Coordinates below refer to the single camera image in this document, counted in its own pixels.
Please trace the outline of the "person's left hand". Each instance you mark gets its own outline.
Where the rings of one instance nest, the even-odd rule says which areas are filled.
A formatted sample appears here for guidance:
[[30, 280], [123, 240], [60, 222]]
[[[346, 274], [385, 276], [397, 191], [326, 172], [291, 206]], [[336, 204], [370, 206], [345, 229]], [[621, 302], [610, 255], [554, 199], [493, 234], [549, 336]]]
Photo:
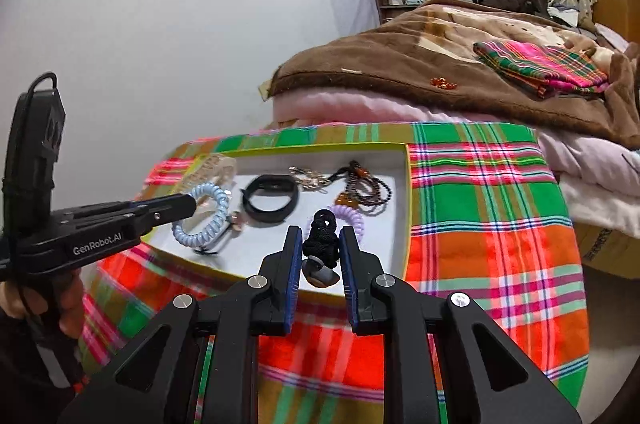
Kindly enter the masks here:
[[[61, 310], [61, 331], [72, 338], [79, 338], [85, 325], [84, 283], [80, 278], [80, 271], [75, 270], [70, 275], [72, 280], [63, 291], [58, 294], [58, 306]], [[1, 283], [1, 309], [13, 319], [24, 319], [31, 310], [35, 315], [47, 312], [49, 306], [40, 294], [31, 288], [19, 289], [10, 281]]]

